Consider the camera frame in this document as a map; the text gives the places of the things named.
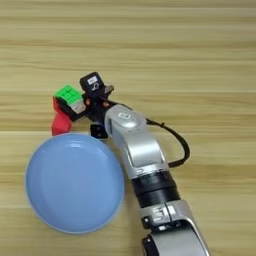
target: blue plastic plate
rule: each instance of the blue plastic plate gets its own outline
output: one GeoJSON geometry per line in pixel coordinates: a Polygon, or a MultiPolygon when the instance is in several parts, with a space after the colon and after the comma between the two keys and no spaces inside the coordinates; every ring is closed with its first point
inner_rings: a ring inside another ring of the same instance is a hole
{"type": "Polygon", "coordinates": [[[71,234],[105,226],[124,196],[123,172],[113,152],[93,137],[74,133],[53,137],[35,151],[25,186],[35,213],[71,234]]]}

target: green cube face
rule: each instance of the green cube face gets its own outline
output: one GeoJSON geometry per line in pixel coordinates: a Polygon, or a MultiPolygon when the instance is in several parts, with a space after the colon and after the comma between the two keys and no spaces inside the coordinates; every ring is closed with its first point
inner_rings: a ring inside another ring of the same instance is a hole
{"type": "Polygon", "coordinates": [[[62,98],[70,106],[83,99],[82,94],[75,90],[71,85],[66,85],[54,94],[57,98],[62,98]]]}

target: black cable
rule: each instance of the black cable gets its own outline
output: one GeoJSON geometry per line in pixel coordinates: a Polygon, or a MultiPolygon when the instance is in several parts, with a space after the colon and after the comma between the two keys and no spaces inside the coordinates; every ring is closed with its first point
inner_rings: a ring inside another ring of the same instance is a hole
{"type": "Polygon", "coordinates": [[[150,120],[147,118],[147,124],[158,126],[160,128],[165,129],[166,131],[170,132],[181,144],[181,146],[184,150],[184,157],[179,160],[169,162],[168,165],[170,168],[178,167],[178,166],[184,164],[188,160],[188,158],[190,157],[190,148],[189,148],[189,145],[186,142],[186,140],[180,134],[178,134],[176,131],[174,131],[170,127],[166,126],[165,123],[158,123],[156,121],[153,121],[153,120],[150,120]]]}

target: red object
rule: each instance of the red object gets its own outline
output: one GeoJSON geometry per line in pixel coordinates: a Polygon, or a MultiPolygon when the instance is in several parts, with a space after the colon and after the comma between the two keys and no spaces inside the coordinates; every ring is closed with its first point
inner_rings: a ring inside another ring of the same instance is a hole
{"type": "Polygon", "coordinates": [[[52,123],[52,136],[70,132],[71,121],[69,117],[59,109],[55,98],[53,98],[53,107],[57,111],[57,115],[52,123]]]}

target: wooden table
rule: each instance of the wooden table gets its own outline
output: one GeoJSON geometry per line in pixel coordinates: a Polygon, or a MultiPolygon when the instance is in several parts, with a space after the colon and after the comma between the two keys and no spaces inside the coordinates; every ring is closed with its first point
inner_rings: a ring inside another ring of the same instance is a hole
{"type": "MultiPolygon", "coordinates": [[[[24,192],[28,159],[51,136],[52,94],[95,70],[112,99],[189,141],[191,160],[172,172],[212,254],[255,255],[255,50],[255,0],[1,0],[0,255],[141,255],[128,182],[116,219],[83,236],[48,228],[24,192]]],[[[152,132],[168,159],[180,156],[152,132]]]]}

